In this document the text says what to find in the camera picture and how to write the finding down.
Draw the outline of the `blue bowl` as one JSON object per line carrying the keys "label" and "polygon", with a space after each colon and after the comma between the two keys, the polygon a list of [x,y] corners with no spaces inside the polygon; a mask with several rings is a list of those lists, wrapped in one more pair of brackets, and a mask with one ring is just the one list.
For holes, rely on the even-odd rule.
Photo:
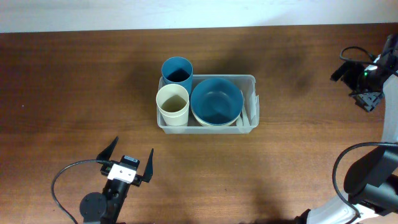
{"label": "blue bowl", "polygon": [[225,110],[234,116],[241,114],[243,96],[241,90],[225,78],[209,78],[200,82],[190,96],[191,109]]}

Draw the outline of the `white plastic fork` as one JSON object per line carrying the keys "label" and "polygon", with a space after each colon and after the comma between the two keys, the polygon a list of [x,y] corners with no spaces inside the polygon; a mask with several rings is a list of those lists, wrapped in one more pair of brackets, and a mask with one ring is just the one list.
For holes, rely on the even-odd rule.
{"label": "white plastic fork", "polygon": [[243,96],[243,108],[242,108],[243,125],[244,126],[249,126],[250,125],[250,121],[249,121],[247,110],[246,110],[246,100],[245,100],[245,97],[244,97],[244,94],[243,94],[242,91],[241,91],[241,94]]}

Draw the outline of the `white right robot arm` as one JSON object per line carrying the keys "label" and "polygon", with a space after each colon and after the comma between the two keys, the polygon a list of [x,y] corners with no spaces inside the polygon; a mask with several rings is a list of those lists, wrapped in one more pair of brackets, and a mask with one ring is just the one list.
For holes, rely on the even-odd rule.
{"label": "white right robot arm", "polygon": [[[362,142],[346,148],[337,157],[332,170],[336,197],[316,209],[295,217],[294,223],[359,223],[368,218],[397,212],[397,35],[388,36],[379,55],[368,53],[368,61],[340,55],[343,65],[331,80],[343,81],[351,89],[356,105],[371,112],[381,100],[386,102],[382,139]],[[344,190],[336,183],[336,171],[348,152],[372,146],[374,149],[348,169]]]}

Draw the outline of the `blue cup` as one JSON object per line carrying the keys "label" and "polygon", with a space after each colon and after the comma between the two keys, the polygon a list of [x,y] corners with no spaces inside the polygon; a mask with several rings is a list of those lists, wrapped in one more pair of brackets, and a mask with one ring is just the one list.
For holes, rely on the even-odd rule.
{"label": "blue cup", "polygon": [[161,68],[162,78],[166,84],[178,84],[183,86],[190,95],[193,83],[193,65],[183,57],[171,57],[167,59]]}

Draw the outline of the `cream cup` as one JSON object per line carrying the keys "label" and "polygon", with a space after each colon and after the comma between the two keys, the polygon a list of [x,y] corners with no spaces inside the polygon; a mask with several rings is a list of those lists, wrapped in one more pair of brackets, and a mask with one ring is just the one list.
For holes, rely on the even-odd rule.
{"label": "cream cup", "polygon": [[188,124],[189,94],[183,86],[165,85],[157,92],[155,100],[167,126]]}

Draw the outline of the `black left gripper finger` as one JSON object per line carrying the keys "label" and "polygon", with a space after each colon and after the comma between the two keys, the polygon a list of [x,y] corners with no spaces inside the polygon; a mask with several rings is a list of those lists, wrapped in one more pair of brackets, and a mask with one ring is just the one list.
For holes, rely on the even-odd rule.
{"label": "black left gripper finger", "polygon": [[154,173],[154,171],[153,171],[153,155],[154,155],[154,149],[151,149],[149,158],[147,160],[146,168],[145,168],[144,174],[142,176],[142,181],[146,182],[146,183],[150,182],[150,180],[153,176],[153,173]]}
{"label": "black left gripper finger", "polygon": [[101,151],[97,157],[96,160],[97,161],[109,161],[114,148],[116,147],[117,143],[118,143],[119,137],[116,136],[115,139],[111,142],[111,144],[109,146],[107,146],[103,151]]}

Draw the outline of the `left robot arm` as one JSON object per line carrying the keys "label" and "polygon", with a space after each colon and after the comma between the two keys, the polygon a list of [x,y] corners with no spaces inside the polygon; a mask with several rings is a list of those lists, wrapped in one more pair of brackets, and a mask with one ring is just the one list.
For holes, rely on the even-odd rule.
{"label": "left robot arm", "polygon": [[80,202],[80,213],[84,223],[116,223],[130,186],[139,187],[150,182],[153,175],[153,151],[150,152],[143,175],[137,174],[140,160],[122,156],[120,161],[110,159],[119,138],[98,154],[102,164],[100,172],[107,177],[101,193],[87,194]]}

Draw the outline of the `white plastic spoon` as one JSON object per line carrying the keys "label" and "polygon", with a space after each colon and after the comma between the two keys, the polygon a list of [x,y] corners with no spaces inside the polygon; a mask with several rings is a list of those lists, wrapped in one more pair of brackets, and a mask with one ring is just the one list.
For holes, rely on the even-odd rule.
{"label": "white plastic spoon", "polygon": [[241,114],[238,116],[238,118],[237,118],[237,120],[236,120],[236,125],[237,125],[238,127],[243,126],[243,119],[242,119]]}

